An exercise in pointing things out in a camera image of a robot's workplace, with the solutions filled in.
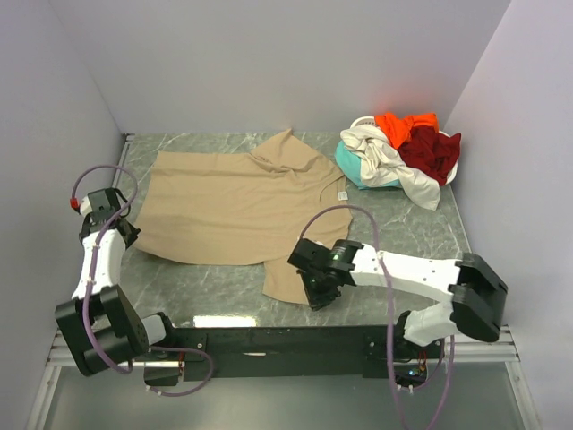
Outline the beige polo shirt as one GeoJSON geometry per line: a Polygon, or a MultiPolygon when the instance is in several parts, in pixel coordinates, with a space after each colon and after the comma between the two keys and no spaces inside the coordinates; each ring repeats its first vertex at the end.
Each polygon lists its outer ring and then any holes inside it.
{"type": "Polygon", "coordinates": [[[264,295],[307,304],[287,259],[302,231],[326,246],[347,236],[346,177],[291,131],[236,154],[161,151],[135,225],[137,249],[173,262],[263,264],[264,295]]]}

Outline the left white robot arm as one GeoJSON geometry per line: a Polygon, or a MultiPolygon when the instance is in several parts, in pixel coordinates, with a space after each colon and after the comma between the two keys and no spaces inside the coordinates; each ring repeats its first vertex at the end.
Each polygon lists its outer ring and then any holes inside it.
{"type": "Polygon", "coordinates": [[[117,188],[89,193],[81,202],[71,201],[73,209],[83,217],[79,239],[84,258],[72,298],[56,307],[55,319],[75,364],[85,376],[109,368],[85,329],[101,317],[107,318],[109,325],[93,330],[93,337],[116,365],[148,351],[157,359],[167,360],[179,348],[169,318],[161,312],[141,318],[120,288],[124,252],[136,241],[140,230],[122,214],[103,237],[98,236],[106,221],[127,202],[117,188]]]}

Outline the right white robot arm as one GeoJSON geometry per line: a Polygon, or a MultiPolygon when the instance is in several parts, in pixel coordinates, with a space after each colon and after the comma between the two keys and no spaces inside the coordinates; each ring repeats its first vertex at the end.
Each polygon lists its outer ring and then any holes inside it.
{"type": "Polygon", "coordinates": [[[301,276],[313,310],[332,303],[342,286],[384,287],[433,300],[432,306],[399,317],[392,339],[402,357],[450,335],[485,343],[500,337],[508,287],[478,254],[431,260],[345,239],[327,248],[304,238],[287,261],[301,276]]]}

